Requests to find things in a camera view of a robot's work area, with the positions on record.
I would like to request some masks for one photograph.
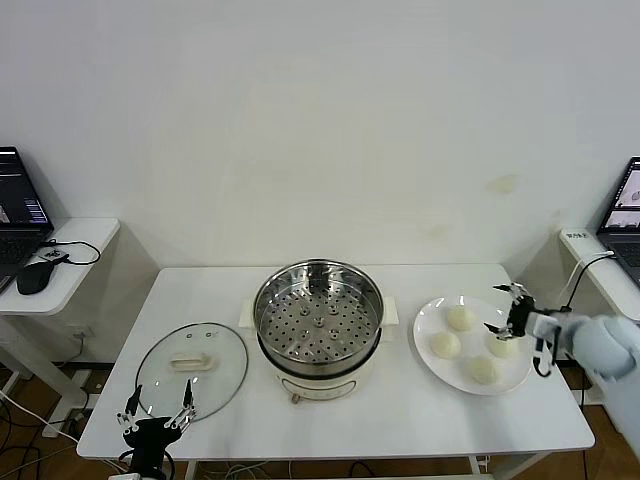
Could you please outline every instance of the laptop screen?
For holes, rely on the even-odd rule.
[[[601,232],[640,232],[640,157],[629,162]]]
[[[0,149],[0,228],[47,225],[27,172],[13,149]]]

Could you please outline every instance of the white cable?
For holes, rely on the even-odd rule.
[[[19,467],[14,468],[13,470],[9,470],[8,472],[5,472],[2,475],[0,475],[0,479],[8,477],[12,473],[19,472],[23,468],[27,468],[29,465],[33,465],[34,463],[39,463],[39,462],[41,462],[43,460],[46,460],[47,458],[53,457],[54,455],[58,455],[59,453],[62,453],[65,450],[69,450],[70,448],[75,448],[75,445],[69,445],[68,447],[64,447],[64,448],[61,448],[60,450],[56,450],[55,452],[50,453],[49,455],[45,455],[44,457],[40,457],[37,460],[32,460],[31,462],[28,462],[28,463],[25,463],[23,465],[20,465]]]
[[[264,461],[264,462],[256,463],[255,465],[251,465],[249,467],[242,466],[243,468],[235,470],[233,473],[231,473],[231,471],[234,470],[236,467],[241,466],[241,465],[234,465],[229,469],[229,471],[225,475],[224,479],[227,480],[229,478],[229,475],[236,475],[236,474],[238,474],[240,472],[244,472],[245,470],[251,470],[252,468],[261,467],[262,465],[266,465],[267,463],[269,463],[268,460]]]
[[[591,260],[595,260],[598,257],[606,257],[608,255],[613,255],[613,251],[611,250],[607,250],[605,252],[597,252],[597,253],[590,253],[589,255],[585,255],[584,257],[582,257],[580,260],[578,260],[576,262],[576,266],[573,267],[573,271],[571,272],[571,275],[569,275],[569,280],[567,280],[567,283],[565,284],[564,287],[562,287],[562,290],[560,290],[560,293],[558,294],[558,296],[556,297],[556,302],[558,304],[561,303],[562,301],[562,296],[565,294],[565,292],[567,291],[567,289],[569,288],[569,285],[571,285],[571,282],[573,281],[573,277],[575,276],[575,274],[578,271],[578,268],[580,268],[581,265],[583,264],[587,264],[589,261]]]
[[[227,470],[225,472],[214,472],[213,470],[209,470],[205,467],[202,466],[201,462],[198,462],[198,470],[202,470],[205,473],[209,473],[211,475],[222,475],[222,474],[226,474],[229,469],[227,468]]]
[[[265,472],[263,468],[261,468],[261,467],[253,467],[253,468],[255,468],[255,469],[256,469],[256,470],[258,470],[260,473],[262,473],[262,476],[263,476],[264,478],[271,479],[271,477],[270,477],[269,475],[267,475],[267,472]]]
[[[14,407],[19,408],[20,410],[22,410],[25,413],[28,413],[29,415],[31,415],[32,417],[37,418],[38,420],[40,420],[42,423],[44,423],[45,425],[47,425],[49,428],[54,429],[56,432],[58,432],[60,435],[62,435],[63,437],[67,437],[69,440],[72,440],[73,443],[75,443],[76,445],[78,444],[78,441],[73,438],[71,435],[64,433],[62,430],[58,429],[57,427],[54,427],[53,425],[51,425],[49,422],[47,422],[44,418],[42,418],[40,415],[37,415],[35,413],[33,413],[31,410],[29,410],[28,408],[23,407],[22,405],[20,405],[18,402],[16,402],[15,400],[13,400],[11,397],[9,397],[6,393],[4,393],[2,390],[0,390],[0,394],[2,394],[2,396],[6,399],[9,400],[9,402],[11,402],[13,404]],[[119,472],[125,472],[126,470],[124,468],[122,468],[120,465],[116,465],[115,463],[109,461],[109,460],[100,460],[103,463],[106,463],[107,465],[110,465],[111,467],[117,469]]]
[[[24,408],[22,405],[20,405],[18,402],[16,402],[15,400],[13,400],[12,398],[10,398],[6,393],[4,393],[2,390],[0,390],[0,394],[2,394],[2,396],[6,399],[9,400],[14,407],[19,408],[20,410],[22,410],[25,413],[28,413],[29,415],[31,415],[32,417],[37,418],[38,420],[40,420],[42,423],[44,423],[45,425],[49,426],[50,428],[53,428],[56,432],[58,432],[60,435],[67,437],[70,440],[73,440],[74,443],[78,443],[78,441],[73,438],[71,435],[68,435],[66,433],[64,433],[62,430],[59,430],[58,428],[54,427],[53,425],[51,425],[49,422],[47,422],[44,418],[42,418],[41,416],[33,413],[31,410]]]

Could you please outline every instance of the mouse cable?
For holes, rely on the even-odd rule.
[[[100,250],[98,250],[96,247],[94,247],[90,243],[83,242],[83,241],[80,241],[80,240],[75,241],[75,242],[58,242],[55,238],[52,238],[51,240],[47,240],[46,242],[41,242],[40,243],[41,247],[57,247],[57,246],[60,246],[60,245],[84,245],[86,247],[91,248],[97,254],[97,257],[94,258],[93,260],[89,261],[89,262],[72,262],[71,260],[69,260],[67,258],[67,259],[63,260],[62,263],[68,263],[70,265],[93,265],[94,263],[97,263],[98,260],[100,260],[100,257],[102,257],[102,254],[100,253]]]

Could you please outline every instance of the white shelf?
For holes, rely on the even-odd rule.
[[[566,228],[560,240],[576,261],[606,250],[595,234],[583,228]],[[594,263],[587,275],[617,313],[632,320],[640,320],[640,287],[615,260]]]
[[[82,240],[101,252],[119,228],[116,218],[58,218],[52,220],[55,232],[51,238],[59,242]],[[93,250],[83,245],[61,246],[73,259],[86,261],[93,258]],[[0,315],[53,315],[62,310],[86,277],[93,265],[58,265],[49,285],[34,295],[21,295],[13,280],[0,294]]]

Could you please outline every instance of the steamed bun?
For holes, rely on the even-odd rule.
[[[431,350],[440,358],[453,358],[458,356],[462,345],[455,333],[440,332],[431,337],[429,341]]]
[[[475,321],[476,316],[464,305],[454,305],[447,310],[447,322],[458,331],[471,330]]]
[[[489,350],[496,357],[509,358],[518,353],[518,340],[500,340],[494,335],[489,336],[488,340]]]
[[[493,359],[486,355],[473,357],[469,361],[469,374],[482,385],[493,385],[500,379],[500,370]]]

